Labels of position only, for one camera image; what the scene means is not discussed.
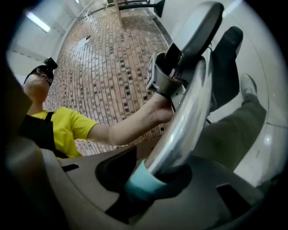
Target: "hand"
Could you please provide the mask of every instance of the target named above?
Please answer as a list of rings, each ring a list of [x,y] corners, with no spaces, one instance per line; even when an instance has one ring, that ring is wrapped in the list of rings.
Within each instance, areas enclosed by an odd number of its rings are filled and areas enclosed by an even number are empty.
[[[164,96],[154,93],[153,97],[147,102],[151,106],[151,111],[158,123],[169,122],[174,113],[171,107],[171,102]]]

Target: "brick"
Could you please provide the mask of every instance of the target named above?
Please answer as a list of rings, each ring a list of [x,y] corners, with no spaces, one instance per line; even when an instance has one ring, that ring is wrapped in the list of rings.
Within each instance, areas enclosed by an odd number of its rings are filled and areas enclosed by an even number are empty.
[[[91,8],[97,9],[96,3]],[[113,125],[135,113],[152,97],[145,88],[146,68],[153,52],[165,52],[168,47],[144,9],[121,11],[124,29],[111,10],[93,16],[83,23],[75,22],[67,35],[44,106],[49,111],[66,106],[100,123]],[[91,35],[90,41],[76,50],[77,42],[85,37],[83,32]],[[127,103],[128,112],[123,103]],[[131,144],[155,139],[164,128],[160,125]],[[76,141],[76,147],[83,155],[114,149],[84,141]]]

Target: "yellow t-shirt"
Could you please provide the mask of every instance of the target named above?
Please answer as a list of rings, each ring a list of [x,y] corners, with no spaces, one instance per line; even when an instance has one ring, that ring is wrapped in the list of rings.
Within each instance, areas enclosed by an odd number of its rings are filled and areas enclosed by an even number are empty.
[[[33,114],[32,117],[45,119],[48,111]],[[57,150],[68,157],[82,156],[78,153],[74,140],[87,139],[90,129],[97,124],[96,121],[70,110],[66,107],[58,108],[52,115],[54,142]]]

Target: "white floor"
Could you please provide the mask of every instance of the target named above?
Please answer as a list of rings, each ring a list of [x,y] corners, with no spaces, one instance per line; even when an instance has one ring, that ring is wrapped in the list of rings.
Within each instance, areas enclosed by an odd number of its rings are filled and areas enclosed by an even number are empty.
[[[243,43],[236,58],[238,74],[248,73],[256,82],[258,98],[266,108],[266,123],[251,150],[236,168],[235,173],[257,186],[281,171],[286,160],[288,137],[288,82],[287,70],[269,29],[245,2],[220,0],[226,11],[213,45],[231,26],[239,27]],[[213,112],[217,121],[240,107],[242,96]]]

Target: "white wall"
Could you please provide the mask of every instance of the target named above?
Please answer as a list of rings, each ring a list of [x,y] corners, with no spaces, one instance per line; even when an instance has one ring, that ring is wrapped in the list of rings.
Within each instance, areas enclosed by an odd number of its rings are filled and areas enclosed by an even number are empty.
[[[29,9],[51,29],[44,32],[27,17],[23,17],[10,43],[7,60],[14,74],[26,76],[33,68],[52,57],[57,60],[64,38],[76,17],[91,0],[43,0]]]

